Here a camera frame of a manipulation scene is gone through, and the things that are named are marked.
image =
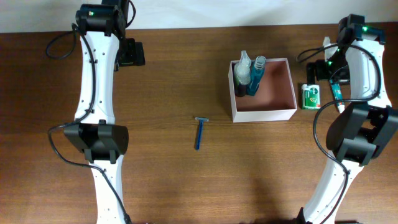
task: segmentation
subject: white background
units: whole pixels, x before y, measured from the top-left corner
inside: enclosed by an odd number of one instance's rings
[[[337,24],[350,13],[366,22],[398,21],[398,0],[133,1],[137,16],[130,29]],[[71,30],[82,2],[101,0],[1,0],[0,32]]]

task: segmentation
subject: wooden table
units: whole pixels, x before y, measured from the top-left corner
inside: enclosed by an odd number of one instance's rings
[[[398,25],[386,31],[384,80],[398,105]],[[298,109],[290,121],[237,123],[231,120],[230,60],[249,56],[287,57],[295,94],[306,82],[305,64],[294,57],[337,36],[337,25],[129,30],[144,43],[146,66],[121,68],[114,76],[116,123],[129,129],[123,164],[123,196],[136,222],[259,223],[291,219],[310,199],[326,164],[312,137],[315,111]],[[0,35],[0,222],[95,223],[91,171],[63,163],[46,131],[71,121],[80,95],[81,48],[65,60],[46,58],[59,33]],[[70,48],[71,38],[55,50]],[[348,88],[344,94],[349,95]],[[322,102],[332,100],[321,82]],[[194,150],[198,121],[205,124]],[[329,108],[318,122],[320,140],[338,116]],[[85,162],[62,133],[60,152]],[[398,139],[354,181],[338,220],[396,223]]]

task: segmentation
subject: hand sanitizer bottle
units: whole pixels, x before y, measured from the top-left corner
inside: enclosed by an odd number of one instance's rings
[[[234,68],[235,95],[242,97],[246,94],[246,86],[250,83],[251,60],[245,50],[242,50],[241,60]]]
[[[260,80],[264,75],[265,68],[266,58],[264,56],[258,56],[251,70],[251,81],[247,87],[248,95],[254,96],[256,94],[260,86]]]

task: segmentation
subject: white box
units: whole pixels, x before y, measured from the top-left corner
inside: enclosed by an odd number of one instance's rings
[[[297,104],[287,58],[267,59],[255,96],[235,96],[233,68],[237,63],[239,60],[231,61],[228,73],[233,122],[289,120]]]

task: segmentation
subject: razor head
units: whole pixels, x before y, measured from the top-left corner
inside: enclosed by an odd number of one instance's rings
[[[196,117],[195,119],[198,120],[198,121],[209,121],[208,118]]]

